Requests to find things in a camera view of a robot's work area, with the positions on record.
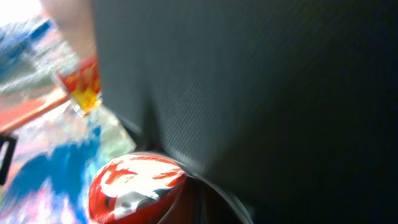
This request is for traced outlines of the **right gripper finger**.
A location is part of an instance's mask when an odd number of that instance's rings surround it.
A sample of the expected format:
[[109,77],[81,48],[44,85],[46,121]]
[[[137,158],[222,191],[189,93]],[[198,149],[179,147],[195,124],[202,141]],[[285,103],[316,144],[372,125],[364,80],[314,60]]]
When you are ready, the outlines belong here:
[[237,196],[207,181],[186,177],[159,224],[253,224],[252,213]]

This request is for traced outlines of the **silver-sided Pringles can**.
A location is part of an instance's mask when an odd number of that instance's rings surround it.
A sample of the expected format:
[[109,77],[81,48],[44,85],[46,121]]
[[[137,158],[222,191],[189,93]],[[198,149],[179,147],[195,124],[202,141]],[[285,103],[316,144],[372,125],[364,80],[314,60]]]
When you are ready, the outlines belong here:
[[110,160],[94,176],[88,213],[96,223],[157,223],[186,181],[170,158],[134,152]]

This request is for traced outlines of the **red Pringles can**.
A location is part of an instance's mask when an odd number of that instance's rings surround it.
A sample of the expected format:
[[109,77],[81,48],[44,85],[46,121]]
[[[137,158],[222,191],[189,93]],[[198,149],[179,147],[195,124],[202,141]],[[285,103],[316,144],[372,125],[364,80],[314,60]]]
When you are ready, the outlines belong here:
[[54,79],[70,97],[77,113],[88,115],[101,104],[100,68],[96,55],[78,62],[69,70],[57,72]]

